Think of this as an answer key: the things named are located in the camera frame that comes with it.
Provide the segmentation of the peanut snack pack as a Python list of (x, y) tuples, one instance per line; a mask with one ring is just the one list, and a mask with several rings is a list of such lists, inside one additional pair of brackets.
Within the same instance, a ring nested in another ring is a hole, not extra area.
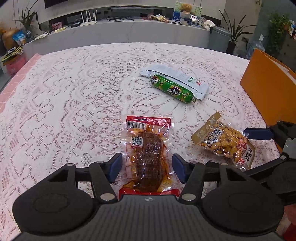
[(219, 112), (215, 112), (192, 134), (191, 139), (195, 145), (231, 159), (237, 168), (249, 170), (255, 157), (255, 148), (248, 136), (246, 132), (235, 129)]

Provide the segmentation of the white foil snack pouch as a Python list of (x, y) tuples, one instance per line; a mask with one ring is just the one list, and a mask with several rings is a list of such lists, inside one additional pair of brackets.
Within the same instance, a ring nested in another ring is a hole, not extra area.
[(150, 78), (154, 74), (160, 74), (163, 77), (167, 77), (169, 80), (173, 80), (175, 83), (190, 90), (194, 95), (192, 102), (203, 100), (209, 89), (209, 85), (204, 80), (192, 77), (166, 65), (152, 64), (146, 66), (140, 72), (140, 75), (146, 78)]

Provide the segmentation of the green sausage snack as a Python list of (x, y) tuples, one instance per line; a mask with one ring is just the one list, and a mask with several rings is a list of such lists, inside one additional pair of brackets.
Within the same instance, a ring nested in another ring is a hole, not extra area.
[(154, 74), (149, 79), (154, 87), (184, 103), (190, 103), (194, 99), (194, 95), (190, 90), (175, 83), (173, 80), (169, 80), (167, 77), (163, 77), (160, 74)]

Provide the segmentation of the red braised meat pack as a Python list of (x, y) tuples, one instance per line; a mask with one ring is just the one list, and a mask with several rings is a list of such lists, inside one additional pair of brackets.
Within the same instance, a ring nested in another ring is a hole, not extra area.
[(127, 115), (121, 132), (124, 195), (174, 195), (174, 171), (171, 163), (173, 119), (163, 116)]

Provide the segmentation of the orange cardboard box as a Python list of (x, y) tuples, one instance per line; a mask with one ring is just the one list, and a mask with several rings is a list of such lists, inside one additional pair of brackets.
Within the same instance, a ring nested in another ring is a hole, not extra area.
[(283, 63), (255, 49), (240, 84), (268, 126), (295, 123), (295, 73)]

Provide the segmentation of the dark grey drawer cabinet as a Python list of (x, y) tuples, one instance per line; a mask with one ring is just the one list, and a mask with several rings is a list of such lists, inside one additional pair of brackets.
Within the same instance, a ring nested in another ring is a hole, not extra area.
[(277, 59), (293, 72), (296, 71), (296, 41), (289, 33), (285, 35), (285, 40)]

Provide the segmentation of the blue water jug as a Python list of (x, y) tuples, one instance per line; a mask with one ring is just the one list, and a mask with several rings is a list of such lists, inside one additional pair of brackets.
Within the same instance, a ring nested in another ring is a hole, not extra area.
[(251, 42), (248, 42), (246, 44), (246, 50), (247, 50), (246, 57), (247, 57), (247, 60), (251, 59), (255, 49), (258, 49), (260, 51), (265, 52), (265, 48), (264, 48), (261, 40), (251, 41)]

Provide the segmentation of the grey trash bin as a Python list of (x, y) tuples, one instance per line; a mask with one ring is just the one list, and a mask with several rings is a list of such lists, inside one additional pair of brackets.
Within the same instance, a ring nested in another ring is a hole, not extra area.
[(210, 28), (210, 38), (208, 42), (208, 49), (225, 53), (228, 43), (231, 38), (231, 33), (226, 29), (218, 26)]

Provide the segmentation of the potted long-leaf plant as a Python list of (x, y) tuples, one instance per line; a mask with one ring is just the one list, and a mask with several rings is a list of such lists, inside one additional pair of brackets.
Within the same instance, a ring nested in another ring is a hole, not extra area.
[(239, 23), (236, 25), (235, 19), (233, 19), (233, 22), (230, 21), (230, 18), (225, 11), (225, 15), (222, 13), (222, 11), (219, 10), (219, 12), (222, 15), (223, 20), (225, 21), (227, 25), (227, 30), (231, 33), (230, 41), (228, 43), (228, 47), (226, 49), (227, 54), (233, 54), (234, 49), (236, 47), (236, 41), (238, 37), (244, 34), (252, 34), (251, 32), (246, 32), (245, 29), (249, 27), (255, 27), (256, 25), (241, 25), (243, 20), (245, 19), (246, 15), (239, 21)]

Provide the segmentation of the hanging vine plant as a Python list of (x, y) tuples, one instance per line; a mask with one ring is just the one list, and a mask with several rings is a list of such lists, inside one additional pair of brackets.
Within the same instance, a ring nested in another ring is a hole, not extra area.
[(269, 29), (265, 51), (270, 56), (277, 58), (285, 41), (285, 36), (290, 30), (288, 15), (275, 12), (269, 17)]

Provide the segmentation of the teddy bear gift box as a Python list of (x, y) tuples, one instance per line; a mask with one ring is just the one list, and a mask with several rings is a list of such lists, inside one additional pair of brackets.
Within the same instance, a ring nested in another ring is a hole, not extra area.
[(192, 22), (196, 23), (202, 16), (202, 10), (201, 6), (177, 1), (174, 7), (173, 20), (181, 21), (184, 18), (190, 18)]

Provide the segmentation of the pink storage box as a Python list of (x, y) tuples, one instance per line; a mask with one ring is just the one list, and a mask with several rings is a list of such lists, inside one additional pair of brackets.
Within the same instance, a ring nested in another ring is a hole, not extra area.
[(26, 63), (25, 55), (18, 55), (13, 60), (8, 61), (6, 70), (9, 75), (15, 75)]

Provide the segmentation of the golden gourd ornament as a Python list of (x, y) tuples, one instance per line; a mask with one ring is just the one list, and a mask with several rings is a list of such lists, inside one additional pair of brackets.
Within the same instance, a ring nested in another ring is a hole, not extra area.
[(2, 34), (2, 40), (3, 40), (3, 44), (5, 46), (5, 48), (7, 50), (10, 50), (14, 47), (18, 47), (18, 43), (13, 39), (13, 35), (15, 33), (17, 33), (19, 31), (19, 29), (17, 28), (10, 28), (9, 30), (4, 30), (3, 28), (1, 28), (1, 34)]

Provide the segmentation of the white wifi router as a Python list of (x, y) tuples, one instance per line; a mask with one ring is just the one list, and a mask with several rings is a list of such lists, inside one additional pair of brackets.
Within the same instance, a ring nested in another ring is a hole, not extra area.
[(80, 26), (88, 26), (88, 25), (94, 25), (97, 23), (97, 11), (95, 11), (94, 16), (91, 16), (90, 11), (86, 11), (85, 15), (81, 13), (81, 24)]

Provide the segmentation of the left potted plant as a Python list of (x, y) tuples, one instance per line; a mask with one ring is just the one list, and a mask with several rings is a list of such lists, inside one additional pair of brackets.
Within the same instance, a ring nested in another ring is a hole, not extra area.
[(25, 9), (22, 9), (21, 16), (18, 19), (14, 19), (14, 21), (18, 21), (23, 25), (26, 39), (31, 39), (32, 33), (30, 30), (30, 26), (33, 20), (34, 15), (36, 15), (36, 11), (31, 11), (35, 4), (38, 2), (36, 0), (31, 7), (27, 6)]

